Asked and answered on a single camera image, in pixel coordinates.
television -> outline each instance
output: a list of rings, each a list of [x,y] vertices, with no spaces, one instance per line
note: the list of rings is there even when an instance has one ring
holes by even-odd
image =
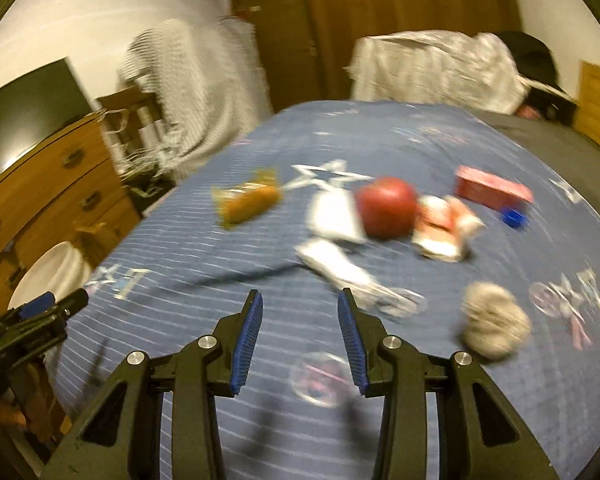
[[[91,113],[65,59],[0,88],[0,173],[40,141]]]

pink box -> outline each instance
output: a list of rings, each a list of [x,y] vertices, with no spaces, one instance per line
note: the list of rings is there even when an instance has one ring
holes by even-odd
[[[527,186],[467,166],[456,170],[456,196],[497,211],[511,207],[524,212],[526,205],[534,201]]]

silver screw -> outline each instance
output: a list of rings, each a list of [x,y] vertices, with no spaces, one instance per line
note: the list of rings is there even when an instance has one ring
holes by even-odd
[[[471,356],[467,352],[458,352],[454,355],[454,359],[461,366],[470,365],[472,361]]]
[[[395,350],[396,348],[400,348],[402,341],[400,341],[400,338],[396,337],[395,335],[388,335],[382,339],[382,344],[391,350]]]
[[[139,365],[142,361],[144,361],[144,354],[139,350],[126,356],[126,362],[130,365]]]
[[[214,346],[216,346],[217,342],[218,342],[218,339],[216,339],[212,335],[205,335],[199,339],[198,346],[200,348],[204,348],[205,350],[209,350],[210,348],[213,348]]]

red ball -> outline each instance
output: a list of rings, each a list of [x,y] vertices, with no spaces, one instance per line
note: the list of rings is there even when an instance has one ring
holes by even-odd
[[[411,184],[384,176],[358,190],[356,205],[367,236],[400,238],[413,230],[418,193]]]

blue bedsheet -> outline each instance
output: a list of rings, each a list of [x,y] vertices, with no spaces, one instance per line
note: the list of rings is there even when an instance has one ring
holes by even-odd
[[[448,357],[460,348],[464,288],[476,280],[509,289],[533,322],[528,344],[487,367],[519,411],[561,478],[581,471],[600,445],[600,310],[582,313],[593,346],[577,351],[567,325],[528,300],[533,282],[560,282],[592,267],[600,290],[600,216],[572,203],[560,178],[523,148],[458,108],[446,105],[314,102],[284,110],[242,143],[213,158],[144,220],[94,274],[90,304],[68,325],[49,363],[56,394],[75,415],[130,351],[178,351],[240,309],[250,288],[264,297],[264,320],[247,385],[218,399],[230,479],[368,479],[381,399],[322,408],[296,396],[289,371],[306,352],[344,356],[336,293],[302,267],[295,245],[308,238],[306,207],[316,187],[290,190],[272,211],[231,231],[218,227],[210,186],[231,186],[255,168],[274,167],[281,182],[292,164],[347,161],[347,171],[395,175],[423,194],[453,191],[459,164],[519,181],[535,195],[526,230],[472,206],[485,222],[473,256],[447,264],[417,256],[408,240],[369,243],[352,259],[385,286],[424,295],[429,308],[390,333],[421,352]],[[361,182],[347,184],[355,189]],[[128,287],[126,298],[118,299]],[[161,473],[171,478],[171,402],[162,421]],[[433,405],[429,406],[428,477],[438,473]]]

